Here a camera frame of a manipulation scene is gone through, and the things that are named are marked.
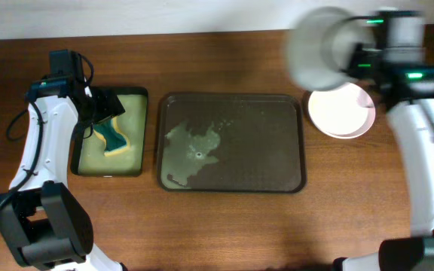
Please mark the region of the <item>green yellow sponge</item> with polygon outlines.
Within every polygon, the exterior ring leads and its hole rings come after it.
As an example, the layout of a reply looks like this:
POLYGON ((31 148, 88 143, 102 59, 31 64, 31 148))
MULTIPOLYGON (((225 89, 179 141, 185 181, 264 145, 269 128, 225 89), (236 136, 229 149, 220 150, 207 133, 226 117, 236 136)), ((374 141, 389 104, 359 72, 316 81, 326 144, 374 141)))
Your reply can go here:
POLYGON ((130 140, 118 126, 117 117, 95 124, 93 132, 105 145, 103 151, 105 157, 113 157, 130 149, 130 140))

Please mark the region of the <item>white plate top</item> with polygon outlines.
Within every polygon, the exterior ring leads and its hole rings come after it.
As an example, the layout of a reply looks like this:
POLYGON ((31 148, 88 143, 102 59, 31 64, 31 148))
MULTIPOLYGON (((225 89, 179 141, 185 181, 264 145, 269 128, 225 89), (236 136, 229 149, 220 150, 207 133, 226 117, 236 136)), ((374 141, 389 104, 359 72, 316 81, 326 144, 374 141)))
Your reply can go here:
POLYGON ((376 118, 370 95, 360 86, 346 83, 309 96, 307 112, 314 126, 336 139, 354 139, 366 133, 376 118))

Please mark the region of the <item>pale grey plate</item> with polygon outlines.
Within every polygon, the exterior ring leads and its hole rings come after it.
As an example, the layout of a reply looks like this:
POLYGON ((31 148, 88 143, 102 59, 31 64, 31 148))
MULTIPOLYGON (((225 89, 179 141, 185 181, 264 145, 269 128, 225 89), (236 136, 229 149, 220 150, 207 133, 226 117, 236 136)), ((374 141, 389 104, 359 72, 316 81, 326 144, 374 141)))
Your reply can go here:
POLYGON ((358 81, 350 64, 356 50, 373 49, 371 30, 343 8, 313 10, 289 30, 286 63, 290 78, 307 91, 328 91, 358 81))

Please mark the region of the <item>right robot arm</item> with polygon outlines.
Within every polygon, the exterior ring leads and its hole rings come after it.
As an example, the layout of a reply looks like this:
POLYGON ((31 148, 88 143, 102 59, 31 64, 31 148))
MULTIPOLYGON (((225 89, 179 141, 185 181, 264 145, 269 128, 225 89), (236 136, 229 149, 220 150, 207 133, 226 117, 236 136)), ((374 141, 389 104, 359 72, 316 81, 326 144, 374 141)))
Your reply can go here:
POLYGON ((382 241, 376 253, 334 260, 333 270, 434 270, 434 65, 424 61, 424 18, 388 10, 364 18, 375 49, 358 45, 346 73, 374 80, 402 152, 411 235, 382 241))

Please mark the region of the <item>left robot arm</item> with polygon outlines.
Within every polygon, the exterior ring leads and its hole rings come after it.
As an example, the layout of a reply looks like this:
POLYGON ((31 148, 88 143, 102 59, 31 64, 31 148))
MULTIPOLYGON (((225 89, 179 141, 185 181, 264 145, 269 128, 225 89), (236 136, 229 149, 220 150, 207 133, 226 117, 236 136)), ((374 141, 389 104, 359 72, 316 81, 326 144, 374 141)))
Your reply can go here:
POLYGON ((49 54, 50 73, 25 95, 29 130, 20 167, 0 193, 0 234, 18 265, 39 270, 124 271, 95 244, 89 214, 68 189, 74 134, 124 113, 111 90, 92 88, 87 57, 49 54))

